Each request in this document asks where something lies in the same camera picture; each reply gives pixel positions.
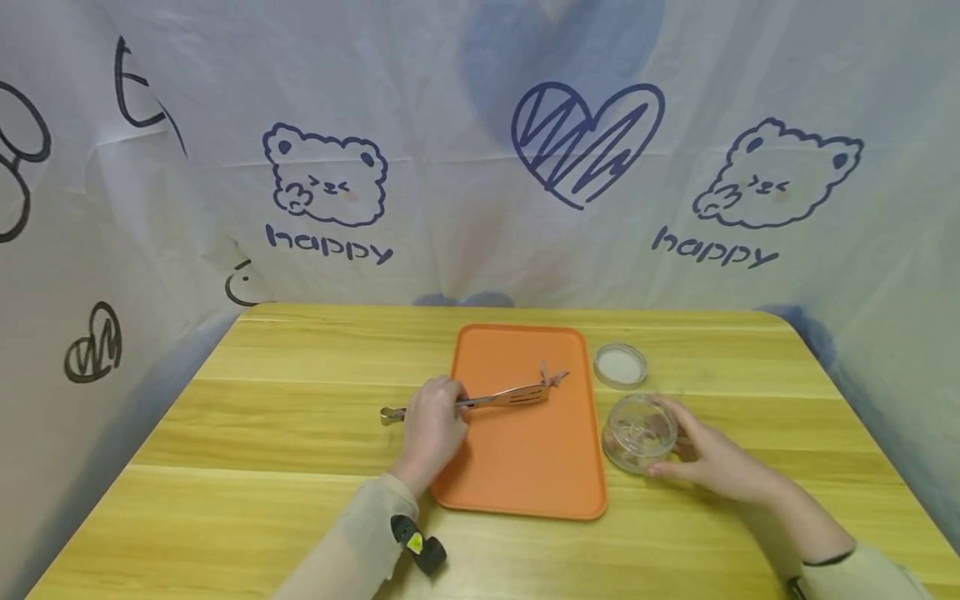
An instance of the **wooden table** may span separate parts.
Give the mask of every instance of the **wooden table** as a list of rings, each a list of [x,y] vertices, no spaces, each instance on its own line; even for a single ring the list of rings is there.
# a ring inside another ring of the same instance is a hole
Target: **wooden table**
[[[401,429],[383,428],[378,409],[446,372],[460,327],[484,322],[576,327],[590,352],[640,348],[643,389],[681,396],[937,598],[960,598],[957,557],[775,317],[289,304],[237,321],[30,598],[269,597],[360,482],[397,456]],[[596,380],[594,390],[602,419],[621,393]],[[378,597],[785,597],[774,568],[793,564],[765,516],[610,464],[607,483],[607,513],[586,523],[449,512],[424,498],[421,525],[449,567],[431,582],[403,558]]]

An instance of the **right hand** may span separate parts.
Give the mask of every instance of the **right hand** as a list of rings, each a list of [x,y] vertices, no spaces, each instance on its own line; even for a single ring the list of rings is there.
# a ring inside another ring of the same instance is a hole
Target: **right hand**
[[[680,479],[703,486],[732,500],[767,504],[786,478],[767,467],[720,431],[705,425],[673,398],[659,396],[680,431],[674,452],[682,462],[661,462],[647,474],[661,479]]]
[[[440,375],[423,384],[407,404],[403,452],[390,473],[414,496],[426,491],[463,444],[467,408],[456,401],[467,397],[464,384]]]

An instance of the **small glass dish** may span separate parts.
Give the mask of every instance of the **small glass dish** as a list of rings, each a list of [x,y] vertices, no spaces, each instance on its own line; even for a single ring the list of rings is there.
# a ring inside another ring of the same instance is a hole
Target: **small glass dish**
[[[593,372],[608,386],[626,392],[640,387],[646,379],[647,359],[633,346],[614,342],[594,354]]]
[[[632,394],[620,398],[604,425],[601,445],[618,467],[644,474],[647,467],[666,459],[677,442],[677,420],[653,396]]]

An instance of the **metal spatula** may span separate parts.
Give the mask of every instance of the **metal spatula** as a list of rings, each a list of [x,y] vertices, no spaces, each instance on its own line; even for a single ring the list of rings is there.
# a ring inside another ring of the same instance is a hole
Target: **metal spatula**
[[[469,408],[483,408],[486,406],[526,406],[527,404],[536,404],[543,402],[550,396],[549,386],[543,384],[527,385],[522,388],[513,388],[506,392],[500,392],[493,396],[484,396],[478,398],[466,398],[457,400],[457,406],[467,406]],[[380,409],[380,424],[390,425],[400,422],[406,415],[406,408],[390,408],[385,406]]]

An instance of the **fabric backdrop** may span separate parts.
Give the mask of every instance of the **fabric backdrop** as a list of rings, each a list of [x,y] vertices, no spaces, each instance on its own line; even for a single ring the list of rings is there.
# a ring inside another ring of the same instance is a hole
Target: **fabric backdrop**
[[[244,307],[756,309],[960,544],[960,5],[7,0],[0,597]]]

